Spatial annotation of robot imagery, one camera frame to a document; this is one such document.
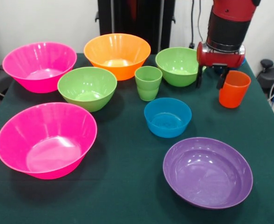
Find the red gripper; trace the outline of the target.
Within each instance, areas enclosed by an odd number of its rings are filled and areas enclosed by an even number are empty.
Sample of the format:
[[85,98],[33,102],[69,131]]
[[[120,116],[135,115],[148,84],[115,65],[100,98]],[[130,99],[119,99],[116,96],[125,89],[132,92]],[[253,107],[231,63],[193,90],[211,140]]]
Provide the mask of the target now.
[[217,73],[220,75],[217,89],[223,88],[226,77],[229,73],[229,68],[238,68],[242,65],[245,60],[245,46],[241,45],[240,49],[236,52],[220,52],[210,48],[206,42],[200,42],[197,46],[197,61],[199,64],[196,88],[201,86],[203,66],[224,66],[216,69]]

